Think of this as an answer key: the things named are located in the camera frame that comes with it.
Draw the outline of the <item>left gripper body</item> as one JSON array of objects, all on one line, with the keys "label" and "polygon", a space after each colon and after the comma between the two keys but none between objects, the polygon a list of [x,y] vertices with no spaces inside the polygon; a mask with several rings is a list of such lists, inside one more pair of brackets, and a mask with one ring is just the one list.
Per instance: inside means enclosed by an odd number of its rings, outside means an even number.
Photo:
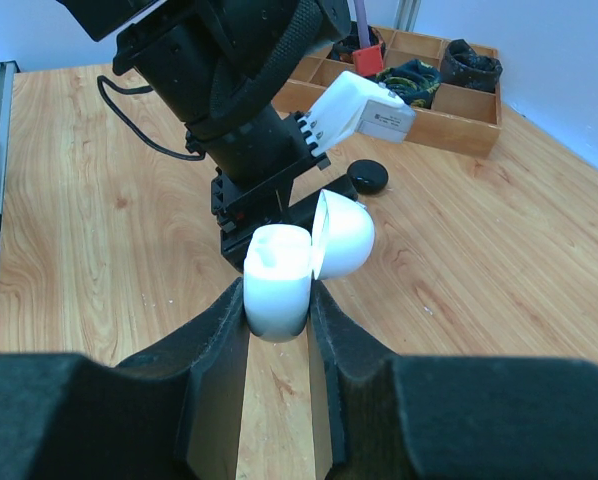
[{"label": "left gripper body", "polygon": [[310,228],[319,193],[290,202],[295,179],[330,165],[318,154],[312,127],[301,112],[280,118],[263,112],[250,123],[210,143],[217,165],[211,182],[211,213],[220,228],[220,250],[237,271],[255,230],[287,223]]}]

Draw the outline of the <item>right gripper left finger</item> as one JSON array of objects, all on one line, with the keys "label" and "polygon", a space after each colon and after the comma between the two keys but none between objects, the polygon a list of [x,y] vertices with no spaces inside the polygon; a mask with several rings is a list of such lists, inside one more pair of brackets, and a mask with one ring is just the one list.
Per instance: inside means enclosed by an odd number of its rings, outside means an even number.
[{"label": "right gripper left finger", "polygon": [[0,354],[0,479],[232,479],[249,330],[243,283],[114,367]]}]

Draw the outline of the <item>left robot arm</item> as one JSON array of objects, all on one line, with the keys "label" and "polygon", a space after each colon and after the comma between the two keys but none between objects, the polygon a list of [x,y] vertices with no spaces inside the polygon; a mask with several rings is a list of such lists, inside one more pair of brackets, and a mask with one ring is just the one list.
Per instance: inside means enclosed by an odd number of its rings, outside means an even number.
[{"label": "left robot arm", "polygon": [[317,198],[295,179],[329,165],[303,112],[272,101],[301,60],[350,31],[344,1],[69,1],[94,40],[116,36],[113,71],[140,74],[186,127],[185,161],[211,159],[222,256],[241,269],[254,231],[309,227]]}]

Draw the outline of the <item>white charging case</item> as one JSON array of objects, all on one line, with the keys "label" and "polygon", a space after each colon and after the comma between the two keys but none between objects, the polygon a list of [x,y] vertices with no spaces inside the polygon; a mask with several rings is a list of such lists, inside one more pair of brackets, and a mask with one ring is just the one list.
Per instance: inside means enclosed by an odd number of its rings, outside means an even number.
[{"label": "white charging case", "polygon": [[305,328],[312,284],[357,271],[370,257],[375,226],[367,208],[341,194],[318,194],[312,227],[271,224],[255,230],[243,264],[250,331],[272,343]]}]

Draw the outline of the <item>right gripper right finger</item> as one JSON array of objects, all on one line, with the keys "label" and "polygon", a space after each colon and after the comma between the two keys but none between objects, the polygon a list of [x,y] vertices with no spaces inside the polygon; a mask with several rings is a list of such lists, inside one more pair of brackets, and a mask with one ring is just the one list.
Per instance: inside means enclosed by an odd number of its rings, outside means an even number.
[{"label": "right gripper right finger", "polygon": [[598,365],[400,355],[312,288],[320,479],[598,479]]}]

